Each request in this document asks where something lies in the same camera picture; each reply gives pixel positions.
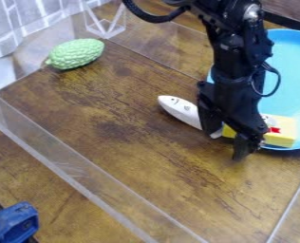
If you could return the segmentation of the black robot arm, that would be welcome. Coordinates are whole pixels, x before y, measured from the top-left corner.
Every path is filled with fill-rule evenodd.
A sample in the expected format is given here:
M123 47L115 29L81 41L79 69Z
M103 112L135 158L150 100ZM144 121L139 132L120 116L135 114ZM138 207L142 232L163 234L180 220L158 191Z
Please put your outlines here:
M163 0L186 8L206 27L212 47L211 81L200 82L196 107L202 129L212 134L228 125L235 134L232 159L240 160L262 144L267 126L258 111L264 60L273 42L262 23L259 0Z

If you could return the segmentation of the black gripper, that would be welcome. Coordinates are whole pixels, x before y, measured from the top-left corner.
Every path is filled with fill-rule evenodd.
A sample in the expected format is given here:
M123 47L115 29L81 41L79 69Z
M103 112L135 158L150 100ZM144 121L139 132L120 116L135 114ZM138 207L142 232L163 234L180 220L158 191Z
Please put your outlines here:
M227 124L236 132L232 160L242 160L259 149L267 130L258 111L264 71L231 78L214 66L210 78L196 85L202 130L210 137L220 137L222 125Z

